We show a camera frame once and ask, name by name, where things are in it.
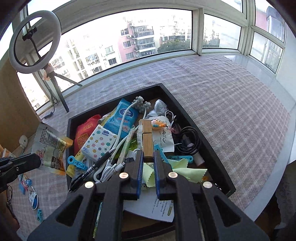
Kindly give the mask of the wooden clothespin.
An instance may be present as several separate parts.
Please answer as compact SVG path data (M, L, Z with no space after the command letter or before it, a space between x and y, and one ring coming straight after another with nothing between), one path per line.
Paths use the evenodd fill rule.
M154 161L154 144L152 139L152 123L150 120L142 120L142 150L144 162Z

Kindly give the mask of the yellow snack wrapper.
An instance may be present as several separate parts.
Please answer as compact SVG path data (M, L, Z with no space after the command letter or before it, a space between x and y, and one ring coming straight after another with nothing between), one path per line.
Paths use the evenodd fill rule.
M41 164L39 170L57 175L66 175L63 155L66 149L73 145L73 141L63 136L51 126L40 123L32 145L31 153L39 156Z

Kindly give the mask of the wrapped chopsticks sleeve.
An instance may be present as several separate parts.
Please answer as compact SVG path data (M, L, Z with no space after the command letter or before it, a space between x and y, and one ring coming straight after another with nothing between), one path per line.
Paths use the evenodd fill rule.
M125 160L125 156L128 152L128 148L130 147L130 142L133 138L134 132L136 131L136 128L133 126L126 136L125 142L123 143L123 148L121 150L121 153L119 155L119 158L117 160L117 164L121 164Z

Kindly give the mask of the yellow-green cleaning cloth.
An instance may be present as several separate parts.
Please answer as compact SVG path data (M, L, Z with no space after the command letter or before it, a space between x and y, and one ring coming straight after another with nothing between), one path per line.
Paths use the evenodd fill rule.
M199 183L208 180L205 177L207 169L188 168L189 162L187 159L181 159L180 161L168 159L168 162L170 167L172 167L173 172L184 176L190 182ZM144 183L149 188L156 186L153 163L144 163L142 183Z

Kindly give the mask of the white printed paper sheet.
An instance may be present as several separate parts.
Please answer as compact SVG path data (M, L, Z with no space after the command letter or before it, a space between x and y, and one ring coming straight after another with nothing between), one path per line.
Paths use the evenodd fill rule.
M172 200L161 201L155 193L144 192L139 199L125 200L123 209L132 214L153 220L173 222L174 203Z

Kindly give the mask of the white round device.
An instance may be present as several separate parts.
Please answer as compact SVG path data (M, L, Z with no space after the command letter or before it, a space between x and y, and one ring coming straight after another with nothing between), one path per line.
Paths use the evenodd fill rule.
M28 138L25 135L22 135L19 139L20 147L25 150L28 145Z

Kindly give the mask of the dotted white tissue pack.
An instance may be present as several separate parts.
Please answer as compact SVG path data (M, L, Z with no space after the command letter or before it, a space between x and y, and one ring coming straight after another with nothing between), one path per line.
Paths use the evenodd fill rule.
M112 148L116 138L116 134L98 125L81 148L81 153L86 158L97 161Z

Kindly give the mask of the white face mask pouch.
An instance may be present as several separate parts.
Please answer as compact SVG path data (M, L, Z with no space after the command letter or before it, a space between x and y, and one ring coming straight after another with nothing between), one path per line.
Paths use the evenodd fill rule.
M153 144L158 144L164 153L174 152L175 145L171 130L169 128L169 119L165 116L150 117L149 120L158 120L166 123L166 127L159 130L152 130Z

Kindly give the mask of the wooden cabinet panel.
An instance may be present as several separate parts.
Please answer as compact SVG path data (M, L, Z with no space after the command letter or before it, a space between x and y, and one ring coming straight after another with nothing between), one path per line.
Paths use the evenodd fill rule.
M14 151L22 135L35 134L41 119L31 106L8 56L1 60L1 146Z

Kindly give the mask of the black pen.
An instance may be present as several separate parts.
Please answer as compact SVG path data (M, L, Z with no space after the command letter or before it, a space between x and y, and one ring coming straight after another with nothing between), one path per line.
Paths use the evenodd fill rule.
M76 191L93 172L97 171L100 166L111 157L115 149L116 148L112 148L111 150L106 152L98 161L96 161L90 168L88 168L84 174L80 174L76 179L74 179L71 182L68 191Z

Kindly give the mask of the black storage tray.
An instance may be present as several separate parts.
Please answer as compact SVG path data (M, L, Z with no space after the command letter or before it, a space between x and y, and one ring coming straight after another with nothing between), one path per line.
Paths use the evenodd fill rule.
M242 223L239 209L230 200L235 186L218 156L202 133L198 133L202 157L210 165L214 182L192 183L174 172L161 154L154 149L152 135L144 132L144 146L135 161L126 164L124 172L108 182L84 186L70 193L67 203L81 198L74 223L79 226L76 240L91 237L89 223L97 223L96 240L144 240L175 230L176 240L229 240L230 233ZM156 194L159 200L172 200L172 224L156 223L136 230L121 230L123 203L138 200L144 163L153 163Z

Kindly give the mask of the blue plastic clip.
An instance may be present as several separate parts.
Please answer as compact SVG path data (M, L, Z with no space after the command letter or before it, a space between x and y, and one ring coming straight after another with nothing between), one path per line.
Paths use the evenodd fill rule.
M74 165L83 171L86 171L88 169L88 167L85 164L83 164L81 161L78 161L77 159L75 159L74 156L69 156L67 159L67 162L68 162L68 164Z

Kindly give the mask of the red packet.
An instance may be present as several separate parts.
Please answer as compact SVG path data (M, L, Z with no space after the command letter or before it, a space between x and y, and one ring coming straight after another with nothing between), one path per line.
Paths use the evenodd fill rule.
M85 123L79 125L76 129L74 139L74 156L80 151L82 146L86 143L92 132L98 125L101 115L97 114L86 120Z

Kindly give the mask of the grey fuzzy toy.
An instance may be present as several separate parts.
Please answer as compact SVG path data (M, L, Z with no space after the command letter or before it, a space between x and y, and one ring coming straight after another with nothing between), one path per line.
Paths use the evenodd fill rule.
M132 108L137 109L140 113L146 113L150 107L151 103L145 101L141 96L137 96L132 103Z

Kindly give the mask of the black tripod stand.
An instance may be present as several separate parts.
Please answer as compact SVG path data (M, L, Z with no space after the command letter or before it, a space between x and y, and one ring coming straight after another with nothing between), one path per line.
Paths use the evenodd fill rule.
M34 46L34 49L35 49L35 52L37 53L37 56L39 58L39 61L43 60L45 56L41 56L38 52L38 49L37 49L37 46L35 44L35 41L33 40L33 34L37 32L37 27L30 27L28 30L27 30L27 33L25 35L22 36L22 39L23 41L26 41L26 40L30 40ZM57 83L57 80L56 80L56 77L58 78L61 78L62 80L65 80L65 81L68 81L74 85L77 85L79 87L82 87L82 84L78 83L78 82L75 82L63 75L60 75L58 73L56 73L54 71L54 68L53 66L50 64L50 63L47 63L43 69L45 70L46 72L46 77L49 77L50 81L52 82L57 94L58 94L58 97L60 99L60 101L62 102L63 104L63 107L65 108L65 111L68 113L69 112L69 107L67 106L67 103L62 95L62 92L58 86L58 83Z

